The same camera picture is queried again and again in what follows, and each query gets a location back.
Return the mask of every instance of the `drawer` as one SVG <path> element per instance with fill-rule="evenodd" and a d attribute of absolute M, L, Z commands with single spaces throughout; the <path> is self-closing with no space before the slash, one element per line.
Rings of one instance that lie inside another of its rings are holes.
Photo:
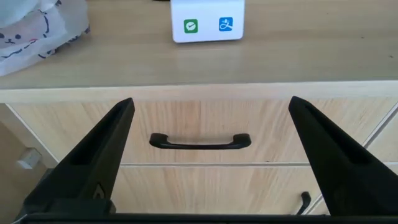
<path fill-rule="evenodd" d="M 118 212 L 296 214 L 320 190 L 309 167 L 121 167 Z"/>
<path fill-rule="evenodd" d="M 307 162 L 288 112 L 289 101 L 136 101 L 122 163 Z M 396 103 L 392 98 L 310 101 L 358 142 L 365 141 Z M 11 106 L 60 160 L 115 103 Z M 167 134 L 171 142 L 191 144 L 226 143 L 234 134 L 248 133 L 252 144 L 228 151 L 158 149 L 149 144 L 152 133 Z"/>

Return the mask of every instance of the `black drawer handle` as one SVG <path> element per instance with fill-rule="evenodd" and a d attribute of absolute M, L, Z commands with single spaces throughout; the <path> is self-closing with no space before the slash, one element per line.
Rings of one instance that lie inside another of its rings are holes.
<path fill-rule="evenodd" d="M 191 145 L 191 144 L 173 144 L 168 142 L 166 134 L 153 133 L 150 136 L 149 144 L 159 149 L 190 149 L 190 150 L 227 150 L 242 149 L 251 145 L 249 134 L 235 134 L 233 141 L 228 144 L 210 144 L 210 145 Z"/>

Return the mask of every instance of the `wechat logo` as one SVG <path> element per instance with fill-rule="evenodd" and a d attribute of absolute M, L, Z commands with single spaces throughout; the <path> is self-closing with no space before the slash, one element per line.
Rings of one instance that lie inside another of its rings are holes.
<path fill-rule="evenodd" d="M 186 34 L 196 34 L 198 32 L 198 20 L 197 19 L 185 19 L 184 20 L 184 31 Z"/>

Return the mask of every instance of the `wood grain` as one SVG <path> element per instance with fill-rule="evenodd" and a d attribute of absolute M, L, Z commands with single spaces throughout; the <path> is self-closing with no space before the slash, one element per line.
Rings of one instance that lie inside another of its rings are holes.
<path fill-rule="evenodd" d="M 118 212 L 295 214 L 300 194 L 320 193 L 309 168 L 121 167 Z"/>
<path fill-rule="evenodd" d="M 245 83 L 206 85 L 123 86 L 90 88 L 0 89 L 3 103 L 103 102 L 134 100 L 255 100 L 396 97 L 398 81 Z"/>
<path fill-rule="evenodd" d="M 311 100 L 358 142 L 364 142 L 395 98 Z M 12 104 L 60 160 L 110 110 L 107 103 Z M 123 163 L 307 162 L 287 110 L 289 100 L 136 101 Z M 252 145 L 238 151 L 176 151 L 149 145 L 152 133 L 180 143 L 227 143 L 249 133 Z"/>
<path fill-rule="evenodd" d="M 43 176 L 46 167 L 40 162 L 34 169 L 17 164 L 26 150 L 18 138 L 0 122 L 0 223 L 12 222 L 25 197 Z"/>
<path fill-rule="evenodd" d="M 384 126 L 375 140 L 369 145 L 368 150 L 376 157 L 385 158 L 385 162 L 398 161 L 398 116 L 395 113 L 391 120 Z"/>
<path fill-rule="evenodd" d="M 43 144 L 5 104 L 0 104 L 0 122 L 2 122 L 23 145 L 26 147 L 33 147 L 39 151 L 42 155 L 41 161 L 46 167 L 54 168 L 58 164 L 49 151 L 44 148 Z"/>
<path fill-rule="evenodd" d="M 88 1 L 91 35 L 0 89 L 397 79 L 398 1 L 246 2 L 243 40 L 178 45 L 167 2 Z"/>

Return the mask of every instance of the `white plastic bag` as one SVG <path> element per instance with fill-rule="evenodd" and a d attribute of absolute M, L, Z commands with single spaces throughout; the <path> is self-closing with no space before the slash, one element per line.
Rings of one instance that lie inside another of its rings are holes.
<path fill-rule="evenodd" d="M 90 31 L 85 0 L 0 0 L 0 14 L 0 76 L 35 64 Z"/>

